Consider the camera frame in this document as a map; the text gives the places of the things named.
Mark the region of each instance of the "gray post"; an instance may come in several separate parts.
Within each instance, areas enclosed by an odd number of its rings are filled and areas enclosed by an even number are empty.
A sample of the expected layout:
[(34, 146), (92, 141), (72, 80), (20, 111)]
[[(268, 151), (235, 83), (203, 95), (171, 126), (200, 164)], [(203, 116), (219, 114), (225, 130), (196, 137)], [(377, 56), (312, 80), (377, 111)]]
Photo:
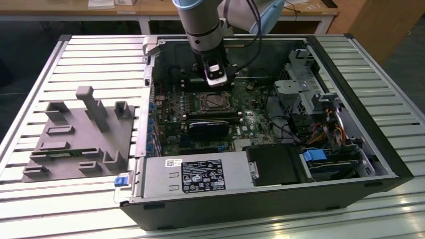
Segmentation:
[(79, 86), (75, 95), (78, 99), (84, 102), (100, 132), (110, 131), (110, 126), (104, 117), (106, 108), (102, 104), (98, 104), (94, 98), (94, 88), (91, 86)]

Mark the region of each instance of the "wooden table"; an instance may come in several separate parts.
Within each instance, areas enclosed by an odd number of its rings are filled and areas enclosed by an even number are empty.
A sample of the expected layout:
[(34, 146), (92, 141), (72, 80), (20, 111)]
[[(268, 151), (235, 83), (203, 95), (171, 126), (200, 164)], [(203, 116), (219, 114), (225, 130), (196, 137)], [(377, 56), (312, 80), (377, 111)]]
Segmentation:
[[(327, 33), (339, 10), (328, 8), (321, 0), (311, 0), (295, 8), (301, 12), (296, 14), (285, 9), (279, 20), (316, 22), (311, 33)], [(142, 33), (151, 34), (150, 21), (180, 19), (172, 0), (138, 0), (134, 6), (116, 5), (112, 9), (100, 10), (88, 9), (88, 0), (0, 0), (0, 21), (115, 20), (139, 21)]]
[[(325, 34), (333, 17), (339, 15), (337, 8), (328, 8), (321, 0), (311, 0), (309, 3), (295, 5), (296, 12), (284, 9), (279, 21), (315, 21), (319, 22), (316, 34)], [(150, 21), (180, 20), (178, 9), (172, 0), (142, 0), (140, 4), (140, 28), (143, 34), (151, 34)]]
[(88, 0), (0, 0), (0, 21), (139, 21), (140, 4), (90, 10)]

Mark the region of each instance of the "warning label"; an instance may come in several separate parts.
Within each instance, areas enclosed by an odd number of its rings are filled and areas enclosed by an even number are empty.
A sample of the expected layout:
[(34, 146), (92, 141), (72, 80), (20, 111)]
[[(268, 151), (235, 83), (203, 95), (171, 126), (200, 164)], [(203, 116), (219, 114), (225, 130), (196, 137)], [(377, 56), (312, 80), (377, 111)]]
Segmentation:
[(221, 159), (182, 163), (182, 179), (184, 193), (224, 190)]

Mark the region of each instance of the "barcode sticker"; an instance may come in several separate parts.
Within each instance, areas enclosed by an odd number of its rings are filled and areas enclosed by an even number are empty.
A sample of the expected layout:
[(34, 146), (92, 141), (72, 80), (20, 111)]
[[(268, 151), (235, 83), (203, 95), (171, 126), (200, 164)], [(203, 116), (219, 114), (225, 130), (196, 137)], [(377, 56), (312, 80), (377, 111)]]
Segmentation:
[(167, 159), (166, 160), (166, 167), (180, 167), (182, 166), (182, 159)]

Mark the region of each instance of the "motherboard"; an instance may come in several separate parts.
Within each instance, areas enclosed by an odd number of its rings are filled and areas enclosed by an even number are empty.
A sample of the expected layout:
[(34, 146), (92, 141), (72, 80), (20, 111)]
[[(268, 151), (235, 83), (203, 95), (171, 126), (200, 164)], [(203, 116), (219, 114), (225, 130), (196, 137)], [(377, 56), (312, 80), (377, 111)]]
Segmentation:
[(276, 143), (264, 110), (267, 86), (255, 80), (235, 80), (216, 92), (199, 92), (184, 84), (167, 93), (159, 91), (163, 156), (241, 151), (249, 145)]

